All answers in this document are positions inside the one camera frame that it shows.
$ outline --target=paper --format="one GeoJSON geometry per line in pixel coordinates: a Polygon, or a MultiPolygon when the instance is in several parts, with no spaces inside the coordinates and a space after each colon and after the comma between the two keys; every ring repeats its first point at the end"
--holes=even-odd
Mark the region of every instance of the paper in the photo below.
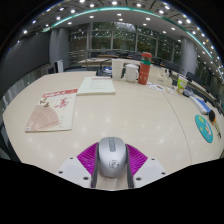
{"type": "Polygon", "coordinates": [[[46,92],[36,105],[26,132],[72,129],[72,118],[77,89],[46,92]]]}
{"type": "Polygon", "coordinates": [[[164,93],[175,95],[174,91],[169,87],[162,86],[162,85],[152,83],[152,82],[148,82],[147,85],[150,89],[154,89],[154,90],[157,90],[157,91],[161,91],[161,92],[164,92],[164,93]]]}
{"type": "Polygon", "coordinates": [[[110,77],[86,77],[78,89],[77,95],[84,94],[115,94],[110,77]]]}

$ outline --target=teal sticker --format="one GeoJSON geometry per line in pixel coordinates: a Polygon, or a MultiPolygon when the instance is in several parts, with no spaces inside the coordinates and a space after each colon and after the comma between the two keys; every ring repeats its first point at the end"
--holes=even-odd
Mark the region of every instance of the teal sticker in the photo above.
{"type": "Polygon", "coordinates": [[[195,116],[195,122],[205,140],[211,143],[213,141],[213,133],[209,123],[201,115],[195,116]]]}

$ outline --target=red bottle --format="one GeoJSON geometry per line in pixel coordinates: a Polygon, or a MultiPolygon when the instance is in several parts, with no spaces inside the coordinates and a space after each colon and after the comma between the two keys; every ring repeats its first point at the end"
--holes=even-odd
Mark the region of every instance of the red bottle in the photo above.
{"type": "Polygon", "coordinates": [[[141,65],[138,83],[142,85],[146,85],[149,77],[149,69],[151,65],[152,55],[148,52],[142,53],[141,65]]]}

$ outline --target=computer mouse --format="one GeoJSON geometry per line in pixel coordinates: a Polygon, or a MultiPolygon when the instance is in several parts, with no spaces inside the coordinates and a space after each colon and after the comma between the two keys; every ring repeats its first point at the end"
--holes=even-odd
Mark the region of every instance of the computer mouse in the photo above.
{"type": "Polygon", "coordinates": [[[122,176],[126,169],[126,145],[121,138],[107,137],[99,142],[99,167],[110,178],[122,176]]]}

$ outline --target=mug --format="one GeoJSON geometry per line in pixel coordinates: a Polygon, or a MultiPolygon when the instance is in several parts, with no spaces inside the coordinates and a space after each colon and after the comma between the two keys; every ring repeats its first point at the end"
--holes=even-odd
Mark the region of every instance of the mug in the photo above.
{"type": "Polygon", "coordinates": [[[120,80],[122,76],[124,60],[112,59],[112,79],[120,80]]]}
{"type": "Polygon", "coordinates": [[[139,77],[138,66],[133,64],[128,64],[125,66],[125,78],[128,82],[135,82],[135,80],[139,77]]]}

